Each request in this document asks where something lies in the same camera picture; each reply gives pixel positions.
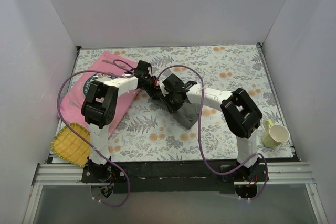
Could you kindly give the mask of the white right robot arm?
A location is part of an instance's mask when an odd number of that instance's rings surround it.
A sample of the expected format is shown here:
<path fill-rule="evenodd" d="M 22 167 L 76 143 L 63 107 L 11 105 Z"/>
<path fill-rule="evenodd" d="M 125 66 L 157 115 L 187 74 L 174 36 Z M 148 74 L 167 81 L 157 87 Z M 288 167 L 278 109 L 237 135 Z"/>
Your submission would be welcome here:
<path fill-rule="evenodd" d="M 157 82 L 163 94 L 163 101 L 171 112 L 176 112 L 184 103 L 197 104 L 198 113 L 198 146 L 206 167 L 215 175 L 231 176 L 242 180 L 251 180 L 257 174 L 260 164 L 257 154 L 256 135 L 260 127 L 262 113 L 249 94 L 242 88 L 235 91 L 221 91 L 204 87 L 204 82 L 189 81 L 184 83 L 172 74 L 162 82 Z M 236 167 L 224 172 L 211 168 L 205 158 L 201 140 L 201 119 L 203 106 L 223 113 L 230 131 L 236 136 Z"/>

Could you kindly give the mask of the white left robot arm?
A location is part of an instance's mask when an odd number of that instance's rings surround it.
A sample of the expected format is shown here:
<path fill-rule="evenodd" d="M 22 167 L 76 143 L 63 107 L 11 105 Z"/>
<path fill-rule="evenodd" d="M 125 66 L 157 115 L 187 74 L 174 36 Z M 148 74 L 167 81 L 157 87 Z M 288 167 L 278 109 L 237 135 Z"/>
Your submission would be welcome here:
<path fill-rule="evenodd" d="M 120 76 L 101 77 L 92 81 L 81 113 L 89 126 L 92 151 L 88 158 L 88 171 L 100 182 L 111 178 L 112 170 L 108 148 L 109 127 L 117 111 L 118 98 L 137 89 L 150 94 L 160 90 L 157 77 L 152 75 L 152 65 L 140 60 L 136 68 Z"/>

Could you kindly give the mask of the grey cloth napkin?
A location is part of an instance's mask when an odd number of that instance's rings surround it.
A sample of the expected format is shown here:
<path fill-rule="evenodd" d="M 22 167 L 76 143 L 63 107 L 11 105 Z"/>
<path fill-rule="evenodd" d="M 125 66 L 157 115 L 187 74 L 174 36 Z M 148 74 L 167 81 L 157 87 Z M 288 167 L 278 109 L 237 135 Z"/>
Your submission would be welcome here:
<path fill-rule="evenodd" d="M 198 121 L 200 104 L 190 103 L 188 99 L 173 101 L 166 97 L 159 99 L 151 98 L 150 101 L 168 111 L 170 115 L 187 130 L 190 130 Z"/>

